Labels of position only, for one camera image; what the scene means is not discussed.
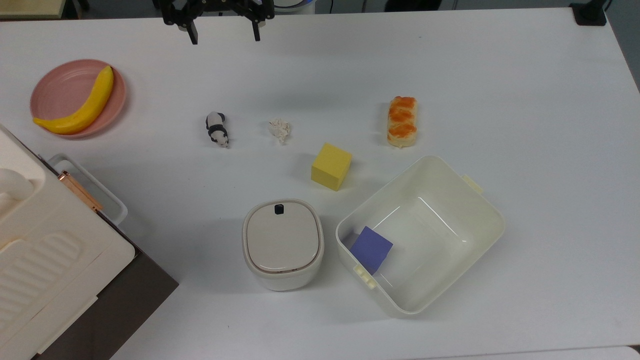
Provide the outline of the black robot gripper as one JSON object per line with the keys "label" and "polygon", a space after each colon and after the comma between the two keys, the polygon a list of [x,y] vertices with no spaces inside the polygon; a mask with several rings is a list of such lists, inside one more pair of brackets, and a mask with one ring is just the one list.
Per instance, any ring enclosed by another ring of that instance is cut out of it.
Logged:
{"label": "black robot gripper", "polygon": [[261,40],[260,24],[275,16],[272,0],[182,0],[182,7],[176,7],[174,0],[154,0],[160,9],[165,25],[178,27],[187,32],[192,44],[198,44],[198,32],[194,20],[204,12],[220,13],[232,11],[252,22],[254,40]]}

